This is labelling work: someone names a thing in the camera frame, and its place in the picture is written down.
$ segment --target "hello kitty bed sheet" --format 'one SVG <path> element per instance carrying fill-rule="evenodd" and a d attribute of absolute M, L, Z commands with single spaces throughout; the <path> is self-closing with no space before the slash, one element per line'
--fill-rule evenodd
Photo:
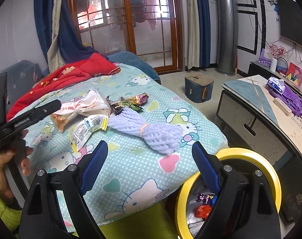
<path fill-rule="evenodd" d="M 108 143 L 108 157 L 93 189 L 84 199 L 98 225 L 128 216 L 162 200 L 190 176 L 198 171 L 191 154 L 195 141 L 200 141 L 208 153 L 227 146 L 221 131 L 192 105 L 172 91 L 164 88 L 139 69 L 119 64 L 121 72 L 113 76 L 94 77 L 63 90 L 46 94 L 33 107 L 59 99 L 70 102 L 79 99 L 95 87 L 111 100 L 147 93 L 149 99 L 141 115 L 148 123 L 168 122 L 183 128 L 179 149 L 166 156 L 152 150 L 142 138 L 121 133 L 112 128 L 92 134 L 78 153 L 71 148 L 69 128 L 59 133 L 49 117 L 29 128 L 27 145 L 34 147 L 30 156 L 32 174 L 39 169 L 47 172 L 64 170 L 69 164 L 78 163 L 81 157 L 93 151 L 100 140 Z M 77 117 L 73 123 L 80 121 Z M 59 205 L 69 232 L 74 231 L 64 197 L 58 191 Z"/>

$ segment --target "green sleeve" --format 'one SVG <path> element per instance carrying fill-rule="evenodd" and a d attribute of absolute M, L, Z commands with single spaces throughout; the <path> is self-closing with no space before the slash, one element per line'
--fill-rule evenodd
<path fill-rule="evenodd" d="M 21 214 L 21 211 L 9 208 L 0 198 L 0 217 L 10 231 L 18 227 Z"/>

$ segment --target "yellow trash can rim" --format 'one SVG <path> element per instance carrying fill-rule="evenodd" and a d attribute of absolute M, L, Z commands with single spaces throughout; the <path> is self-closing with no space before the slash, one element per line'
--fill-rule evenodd
<path fill-rule="evenodd" d="M 279 213 L 281 205 L 281 186 L 279 177 L 273 166 L 264 157 L 254 151 L 244 148 L 223 149 L 218 151 L 216 156 L 220 161 L 226 159 L 243 159 L 255 164 L 267 177 L 273 198 L 275 199 L 276 209 Z M 200 172 L 195 173 L 183 184 L 178 196 L 178 200 L 176 202 L 176 228 L 182 239 L 193 239 L 193 236 L 191 235 L 188 225 L 186 223 L 186 203 L 189 197 L 190 190 L 194 182 L 200 175 Z"/>

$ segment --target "purple cloth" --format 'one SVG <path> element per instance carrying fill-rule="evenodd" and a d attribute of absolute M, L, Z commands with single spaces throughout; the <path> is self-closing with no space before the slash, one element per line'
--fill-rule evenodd
<path fill-rule="evenodd" d="M 295 94 L 286 84 L 283 94 L 279 94 L 274 89 L 270 89 L 269 93 L 274 98 L 280 98 L 298 117 L 302 116 L 302 99 Z"/>

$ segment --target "television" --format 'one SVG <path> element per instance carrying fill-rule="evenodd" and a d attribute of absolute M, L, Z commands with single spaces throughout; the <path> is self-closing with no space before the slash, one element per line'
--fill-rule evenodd
<path fill-rule="evenodd" d="M 302 10 L 294 0 L 277 0 L 280 34 L 302 46 Z"/>

